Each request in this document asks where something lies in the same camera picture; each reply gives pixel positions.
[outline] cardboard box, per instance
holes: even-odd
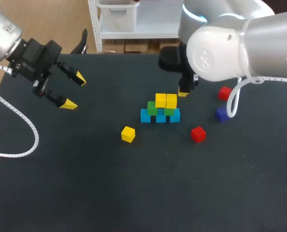
[[[167,46],[177,47],[180,44],[180,39],[161,39],[159,49]]]
[[[148,50],[148,40],[126,40],[125,52],[145,53]]]
[[[103,53],[124,53],[125,40],[104,40]]]
[[[148,54],[157,54],[159,53],[159,40],[149,40],[149,45],[148,45]]]

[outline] block tower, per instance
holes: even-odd
[[[180,110],[177,109],[178,96],[176,94],[156,93],[155,101],[148,102],[147,109],[141,109],[142,123],[151,123],[151,116],[156,117],[156,123],[180,122]]]

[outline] cyan block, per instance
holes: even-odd
[[[166,116],[164,114],[164,109],[157,109],[156,123],[165,123]]]
[[[215,112],[215,117],[219,122],[230,120],[230,117],[227,114],[226,106],[218,108]]]
[[[140,120],[142,123],[151,123],[151,116],[148,115],[148,109],[141,109]]]
[[[180,122],[180,109],[174,109],[174,115],[170,116],[170,122]]]

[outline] white cable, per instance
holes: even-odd
[[[8,67],[4,67],[4,66],[0,65],[0,70],[4,70],[8,74],[12,74],[12,69],[10,69]],[[23,115],[19,110],[17,110],[15,107],[13,107],[10,103],[8,103],[1,96],[0,96],[0,102],[2,104],[4,104],[5,106],[7,106],[8,108],[10,108],[17,115],[19,115],[30,126],[30,128],[32,129],[32,132],[35,136],[35,142],[34,142],[32,148],[29,149],[28,151],[26,151],[24,153],[20,153],[20,154],[3,154],[3,153],[0,153],[0,157],[20,158],[20,157],[29,155],[30,153],[32,153],[36,149],[36,147],[38,146],[38,143],[39,143],[39,135],[38,135],[37,129],[35,128],[33,123],[25,115]]]
[[[256,83],[256,84],[262,84],[264,81],[287,82],[287,78],[267,77],[267,76],[253,77],[253,80],[254,80],[254,83]],[[241,81],[241,77],[238,78],[238,84],[232,90],[232,92],[228,98],[228,101],[227,101],[227,114],[229,117],[234,117],[236,115],[237,108],[238,108],[238,102],[239,102],[240,89],[249,83],[251,83],[250,78],[246,78],[243,81]],[[236,96],[236,98],[235,98],[234,108],[233,108],[233,111],[231,111],[232,102],[233,102],[235,96]]]

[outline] storage bin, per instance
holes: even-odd
[[[102,28],[105,31],[136,30],[139,2],[131,2],[132,0],[99,0],[97,6],[103,17]]]

